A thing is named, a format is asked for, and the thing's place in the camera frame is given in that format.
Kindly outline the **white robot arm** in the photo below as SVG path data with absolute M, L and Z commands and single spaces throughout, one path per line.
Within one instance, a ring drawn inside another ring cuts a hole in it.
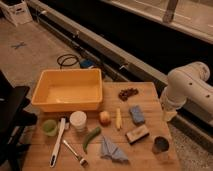
M 167 75 L 168 84 L 160 96 L 162 119 L 171 121 L 187 100 L 213 114 L 213 87 L 206 83 L 209 77 L 209 67 L 199 61 L 172 69 Z

